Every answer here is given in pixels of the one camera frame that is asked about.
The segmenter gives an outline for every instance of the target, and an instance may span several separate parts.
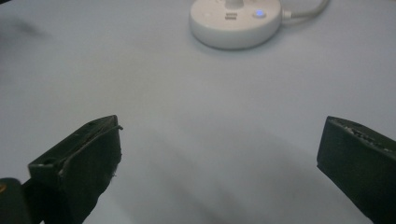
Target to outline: white charging base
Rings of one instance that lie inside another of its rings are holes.
[[[190,28],[202,43],[217,49],[246,49],[265,42],[278,29],[278,0],[243,0],[241,7],[227,0],[197,0],[191,7]]]

